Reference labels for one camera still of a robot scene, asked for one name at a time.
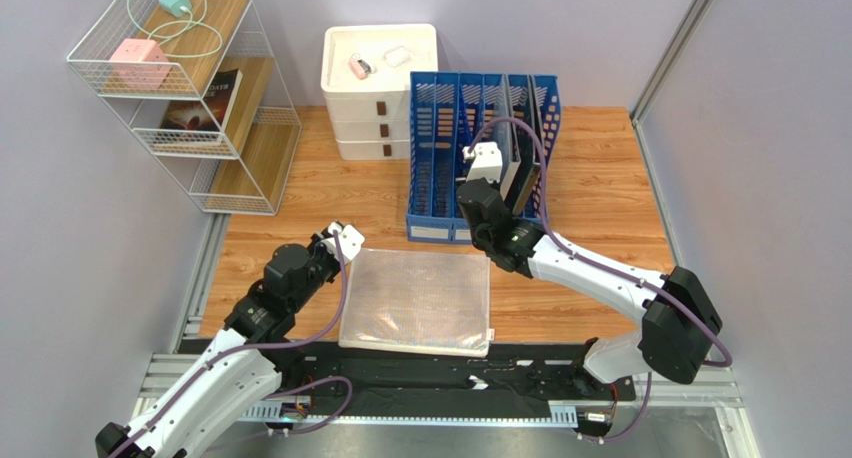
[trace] white charging cable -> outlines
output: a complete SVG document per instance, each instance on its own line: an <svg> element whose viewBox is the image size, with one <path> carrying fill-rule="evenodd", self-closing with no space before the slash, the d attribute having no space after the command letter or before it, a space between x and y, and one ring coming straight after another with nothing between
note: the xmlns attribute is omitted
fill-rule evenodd
<svg viewBox="0 0 852 458"><path fill-rule="evenodd" d="M174 20L174 21L170 21L168 23L163 23L162 25L154 28L151 31L146 30L142 25L140 25L136 21L135 18L133 18L133 13L130 11L130 1L131 0L127 0L127 16L128 16L128 18L130 18L130 22L133 23L133 25L137 29L139 29L139 31L147 33L148 39L152 39L152 38L161 39L162 40L162 41L160 41L161 45L163 43L167 43L168 41L170 41L174 38L177 38L178 36L186 33L187 31L191 30L192 28L194 28L196 26L201 26L202 28L207 28L208 30L210 30L211 32L213 32L216 35L216 38L219 39L219 44L216 46L216 49L214 49L214 50L208 51L206 53L198 53L198 54L195 54L195 55L175 55L175 54L171 54L171 53L165 53L165 55L169 58L203 58L205 56L210 56L210 55L218 53L219 50L222 49L222 46L224 46L224 44L225 44L225 39L222 38L222 34L219 33L219 30L217 30L216 28L213 28L212 26L208 25L207 23L202 22L204 20L204 18L207 16L207 0L202 0L202 2L204 4L204 12L201 14L201 18L199 18L198 20L194 19L193 14L192 14L192 10L190 10L189 8L187 8L185 6L182 6L180 8L181 11L189 14L188 20ZM160 31L162 28L165 28L165 27L170 26L170 25L179 25L181 23L184 23L186 26L184 26L182 30L178 31L175 34L172 34L172 35L158 35L157 34L157 32Z"/></svg>

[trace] wooden table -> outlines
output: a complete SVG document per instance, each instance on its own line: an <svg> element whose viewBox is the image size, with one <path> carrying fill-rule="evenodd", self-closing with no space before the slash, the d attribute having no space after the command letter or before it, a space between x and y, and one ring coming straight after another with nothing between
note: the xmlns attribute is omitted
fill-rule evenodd
<svg viewBox="0 0 852 458"><path fill-rule="evenodd" d="M409 242L408 161L343 161L324 107L299 109L304 129L275 217L235 215L201 327L213 336L234 303L283 243L307 244L334 220L352 223L369 248L480 253L472 246ZM624 108L565 108L549 167L553 229L580 246L634 266L672 267L648 176ZM323 287L288 335L322 329L337 308L339 282ZM567 288L492 264L491 325L498 341L583 342L633 329L612 309ZM329 335L337 337L337 328Z"/></svg>

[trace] pink charger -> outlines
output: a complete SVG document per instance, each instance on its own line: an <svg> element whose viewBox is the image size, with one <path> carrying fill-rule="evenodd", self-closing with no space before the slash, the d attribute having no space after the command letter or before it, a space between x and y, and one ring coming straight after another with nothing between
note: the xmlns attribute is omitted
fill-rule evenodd
<svg viewBox="0 0 852 458"><path fill-rule="evenodd" d="M154 40L127 38L121 42L109 61L124 62L112 65L113 69L124 84L136 90L156 90L171 70L171 66L168 65L127 63L168 63L166 54Z"/></svg>

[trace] gray wall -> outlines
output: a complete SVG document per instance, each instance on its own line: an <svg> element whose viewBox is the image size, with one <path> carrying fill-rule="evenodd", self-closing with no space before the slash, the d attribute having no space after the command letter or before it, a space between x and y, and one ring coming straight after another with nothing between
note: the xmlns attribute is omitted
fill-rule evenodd
<svg viewBox="0 0 852 458"><path fill-rule="evenodd" d="M442 70L550 73L563 105L631 106L692 0L255 0L296 104L324 104L323 34L428 22Z"/></svg>
<svg viewBox="0 0 852 458"><path fill-rule="evenodd" d="M852 0L716 0L643 131L767 457L852 446Z"/></svg>
<svg viewBox="0 0 852 458"><path fill-rule="evenodd" d="M3 456L94 456L129 417L208 220L65 64L110 1L0 0Z"/></svg>

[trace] power adapter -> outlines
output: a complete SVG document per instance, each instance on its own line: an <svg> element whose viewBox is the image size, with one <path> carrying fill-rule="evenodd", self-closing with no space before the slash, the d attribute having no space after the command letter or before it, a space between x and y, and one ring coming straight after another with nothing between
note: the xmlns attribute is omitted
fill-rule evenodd
<svg viewBox="0 0 852 458"><path fill-rule="evenodd" d="M175 18L180 18L184 13L192 11L192 3L189 0L160 0L160 8Z"/></svg>

